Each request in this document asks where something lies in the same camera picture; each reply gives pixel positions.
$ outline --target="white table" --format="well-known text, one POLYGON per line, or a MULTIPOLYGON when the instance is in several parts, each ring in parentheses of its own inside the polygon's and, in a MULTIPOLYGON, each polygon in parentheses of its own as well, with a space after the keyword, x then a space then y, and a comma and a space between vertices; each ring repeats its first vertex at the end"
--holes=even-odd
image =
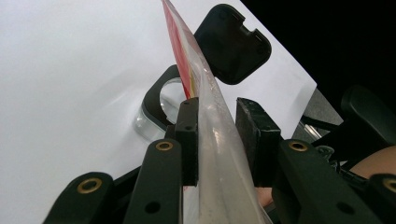
MULTIPOLYGON (((194 32, 222 1, 173 1, 194 32)), ((237 0, 225 2, 271 42, 269 61, 238 86, 290 138, 316 83, 237 0)), ((0 222, 40 223, 66 185, 141 164, 133 128, 149 87, 175 63, 163 5, 149 1, 0 1, 0 222)))

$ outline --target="translucent plastic packaging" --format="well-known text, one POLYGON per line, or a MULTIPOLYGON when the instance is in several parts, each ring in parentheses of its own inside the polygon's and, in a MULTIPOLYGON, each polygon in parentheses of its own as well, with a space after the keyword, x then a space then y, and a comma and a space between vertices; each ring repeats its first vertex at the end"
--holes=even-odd
POLYGON ((168 0, 163 9, 186 96, 200 99, 198 223, 271 223, 258 203, 241 138, 203 53, 168 0))

